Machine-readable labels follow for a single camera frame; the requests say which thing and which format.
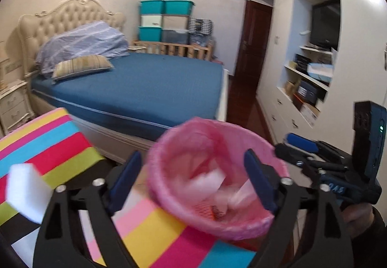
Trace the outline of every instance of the screw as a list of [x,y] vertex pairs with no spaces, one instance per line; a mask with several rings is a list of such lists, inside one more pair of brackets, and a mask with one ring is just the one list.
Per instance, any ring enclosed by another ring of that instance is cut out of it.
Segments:
[[66,190],[66,185],[59,185],[57,188],[55,188],[56,192],[64,192]]
[[286,186],[290,186],[293,184],[293,180],[289,177],[283,177],[283,178],[281,178],[281,183],[286,185]]
[[93,186],[95,187],[98,187],[98,186],[102,186],[103,184],[105,184],[105,179],[103,178],[97,178],[93,181]]
[[321,184],[320,185],[320,189],[323,191],[323,192],[328,192],[330,191],[330,188],[327,184]]

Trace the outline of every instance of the mattress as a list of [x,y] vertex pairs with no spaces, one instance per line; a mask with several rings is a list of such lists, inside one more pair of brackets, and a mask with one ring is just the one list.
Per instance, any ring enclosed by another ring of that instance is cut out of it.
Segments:
[[192,117],[215,119],[220,64],[141,53],[110,62],[115,67],[110,71],[58,83],[39,75],[32,92],[90,123],[152,141]]

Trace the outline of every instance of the pink plastic bag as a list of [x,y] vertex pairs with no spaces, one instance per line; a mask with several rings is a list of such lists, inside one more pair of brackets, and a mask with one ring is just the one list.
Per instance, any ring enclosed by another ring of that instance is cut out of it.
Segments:
[[285,163],[274,156],[273,146],[255,133],[215,120],[189,120],[168,130],[149,150],[149,190],[165,210],[203,232],[227,240],[262,236],[273,215],[263,208],[258,197],[248,208],[237,210],[229,222],[218,222],[200,216],[190,203],[179,198],[173,184],[177,177],[189,180],[198,171],[207,173],[220,168],[226,175],[223,184],[241,188],[248,180],[243,156],[250,148],[281,177],[289,176]]

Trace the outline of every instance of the person's hand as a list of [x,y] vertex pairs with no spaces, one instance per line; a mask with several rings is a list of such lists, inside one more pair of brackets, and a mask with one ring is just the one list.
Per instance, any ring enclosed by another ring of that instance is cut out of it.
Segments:
[[374,220],[372,205],[365,202],[350,205],[341,214],[352,239],[364,233]]

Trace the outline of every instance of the headboard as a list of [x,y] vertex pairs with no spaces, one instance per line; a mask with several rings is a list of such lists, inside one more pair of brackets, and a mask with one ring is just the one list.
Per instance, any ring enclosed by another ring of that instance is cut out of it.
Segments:
[[50,12],[21,16],[18,33],[23,50],[24,77],[35,73],[36,55],[50,38],[100,20],[122,31],[126,18],[123,13],[106,11],[97,0],[64,0]]

